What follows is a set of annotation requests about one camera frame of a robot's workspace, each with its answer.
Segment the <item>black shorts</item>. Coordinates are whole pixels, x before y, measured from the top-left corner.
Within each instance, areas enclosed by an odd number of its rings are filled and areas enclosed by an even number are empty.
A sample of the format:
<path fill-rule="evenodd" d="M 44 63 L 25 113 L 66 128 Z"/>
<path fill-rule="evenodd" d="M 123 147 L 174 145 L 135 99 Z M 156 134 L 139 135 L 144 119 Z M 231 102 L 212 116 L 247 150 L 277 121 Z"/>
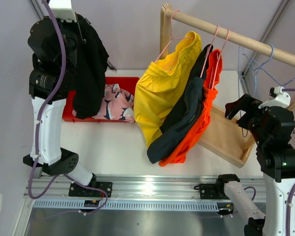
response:
<path fill-rule="evenodd" d="M 109 54 L 90 22 L 80 14 L 77 19 L 86 42 L 77 52 L 73 109 L 77 118 L 86 119 L 98 114 L 105 93 L 105 73 L 107 68 L 116 68 L 109 62 Z"/>

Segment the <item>orange shorts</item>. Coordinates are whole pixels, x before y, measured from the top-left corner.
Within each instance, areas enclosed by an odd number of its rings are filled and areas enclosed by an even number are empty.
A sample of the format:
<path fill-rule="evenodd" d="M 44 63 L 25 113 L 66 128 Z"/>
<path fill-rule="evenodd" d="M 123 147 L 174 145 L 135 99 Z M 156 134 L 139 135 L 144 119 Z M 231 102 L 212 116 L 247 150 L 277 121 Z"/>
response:
<path fill-rule="evenodd" d="M 193 148 L 195 144 L 199 141 L 199 139 L 202 137 L 205 130 L 210 124 L 210 111 L 213 105 L 213 101 L 218 94 L 216 85 L 220 82 L 220 74 L 223 67 L 221 50 L 213 49 L 207 61 L 209 62 L 209 67 L 206 70 L 206 80 L 203 84 L 203 110 L 194 125 L 195 130 L 190 132 L 192 136 L 192 144 L 190 145 L 191 148 Z"/>

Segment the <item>dark grey shorts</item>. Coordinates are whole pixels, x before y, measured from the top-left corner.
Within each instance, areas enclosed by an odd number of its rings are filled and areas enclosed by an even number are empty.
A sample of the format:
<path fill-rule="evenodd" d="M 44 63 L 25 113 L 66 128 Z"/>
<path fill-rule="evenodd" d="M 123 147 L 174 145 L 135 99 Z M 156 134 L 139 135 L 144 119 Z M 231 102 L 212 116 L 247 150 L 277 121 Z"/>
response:
<path fill-rule="evenodd" d="M 208 47 L 209 44 L 199 54 L 189 73 L 183 94 L 161 125 L 161 136 L 147 149 L 147 156 L 152 164 L 158 162 L 161 166 L 165 166 L 170 163 L 185 162 L 186 154 L 192 144 L 190 132 L 195 130 L 194 125 L 203 110 L 203 84 L 207 77 L 208 61 L 202 79 L 200 73 Z"/>

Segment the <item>pink shark print shorts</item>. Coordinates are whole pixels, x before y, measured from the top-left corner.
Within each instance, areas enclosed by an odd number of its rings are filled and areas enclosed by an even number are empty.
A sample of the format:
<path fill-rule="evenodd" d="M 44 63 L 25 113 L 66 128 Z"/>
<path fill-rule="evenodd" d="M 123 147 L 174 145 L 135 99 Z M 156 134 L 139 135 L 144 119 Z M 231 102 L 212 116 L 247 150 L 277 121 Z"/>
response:
<path fill-rule="evenodd" d="M 134 96 L 119 84 L 105 85 L 104 98 L 99 112 L 92 119 L 133 123 Z"/>

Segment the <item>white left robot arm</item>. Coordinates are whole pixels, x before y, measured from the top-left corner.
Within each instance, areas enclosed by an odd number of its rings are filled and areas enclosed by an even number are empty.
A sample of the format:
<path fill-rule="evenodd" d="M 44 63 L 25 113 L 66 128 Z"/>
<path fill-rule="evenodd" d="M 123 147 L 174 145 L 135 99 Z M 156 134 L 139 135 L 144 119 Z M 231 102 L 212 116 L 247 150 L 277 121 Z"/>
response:
<path fill-rule="evenodd" d="M 96 175 L 78 154 L 60 146 L 61 121 L 70 91 L 78 119 L 96 115 L 105 90 L 108 53 L 91 23 L 82 15 L 71 23 L 45 17 L 28 38 L 33 51 L 29 94 L 34 113 L 33 145 L 23 163 L 52 177 L 65 175 L 80 184 L 87 197 L 97 191 Z"/>

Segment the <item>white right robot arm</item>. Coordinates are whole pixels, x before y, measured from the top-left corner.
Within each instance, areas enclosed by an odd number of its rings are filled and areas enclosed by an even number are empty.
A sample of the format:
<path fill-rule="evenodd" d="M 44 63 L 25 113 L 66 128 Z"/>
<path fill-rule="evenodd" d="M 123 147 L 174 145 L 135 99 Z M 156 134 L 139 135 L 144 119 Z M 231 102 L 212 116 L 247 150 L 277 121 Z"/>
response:
<path fill-rule="evenodd" d="M 239 111 L 236 123 L 251 132 L 265 181 L 266 213 L 247 195 L 235 174 L 219 175 L 214 184 L 194 186 L 202 200 L 229 199 L 245 221 L 246 236 L 295 235 L 295 149 L 289 143 L 295 128 L 293 112 L 281 105 L 266 106 L 244 94 L 225 106 L 225 118 Z"/>

